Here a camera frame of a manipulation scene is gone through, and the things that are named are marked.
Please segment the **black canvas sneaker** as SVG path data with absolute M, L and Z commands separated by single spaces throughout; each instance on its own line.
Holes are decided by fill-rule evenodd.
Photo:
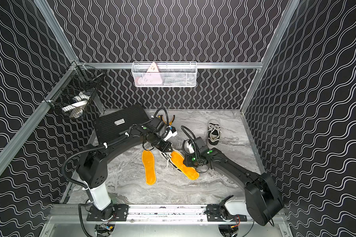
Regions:
M 166 159 L 166 168 L 169 167 L 169 165 L 172 165 L 173 168 L 175 168 L 176 170 L 180 171 L 179 168 L 177 168 L 177 166 L 172 162 L 171 158 L 173 157 L 173 155 L 179 155 L 179 156 L 183 156 L 182 153 L 176 149 L 174 149 L 173 152 L 171 153 L 163 153 L 160 152 L 160 156 Z
M 208 143 L 212 146 L 216 146 L 220 141 L 221 126 L 220 123 L 213 119 L 208 123 Z

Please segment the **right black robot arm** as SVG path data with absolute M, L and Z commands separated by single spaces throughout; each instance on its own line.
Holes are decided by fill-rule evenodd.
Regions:
M 257 174 L 228 158 L 217 148 L 209 148 L 201 137 L 196 137 L 186 126 L 181 126 L 188 137 L 182 145 L 185 152 L 184 165 L 195 169 L 207 166 L 244 189 L 246 209 L 261 226 L 274 224 L 273 217 L 284 207 L 282 195 L 272 177 L 267 173 Z

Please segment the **orange insole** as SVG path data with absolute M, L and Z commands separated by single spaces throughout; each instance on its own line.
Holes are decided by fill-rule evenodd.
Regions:
M 199 173 L 194 168 L 187 167 L 184 164 L 185 158 L 179 151 L 174 150 L 171 153 L 170 160 L 189 180 L 197 180 L 199 178 Z
M 155 173 L 155 158 L 151 151 L 143 151 L 141 160 L 144 166 L 145 183 L 148 185 L 154 185 L 156 182 Z

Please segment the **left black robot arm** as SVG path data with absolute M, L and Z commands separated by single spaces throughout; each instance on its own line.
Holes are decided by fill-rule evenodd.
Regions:
M 67 158 L 62 165 L 62 175 L 87 192 L 93 205 L 91 212 L 107 221 L 115 216 L 106 188 L 108 163 L 129 149 L 146 143 L 162 153 L 171 153 L 173 147 L 169 139 L 176 136 L 177 131 L 158 114 L 148 116 L 141 105 L 100 117 L 95 121 L 95 131 L 99 145 L 87 146 Z

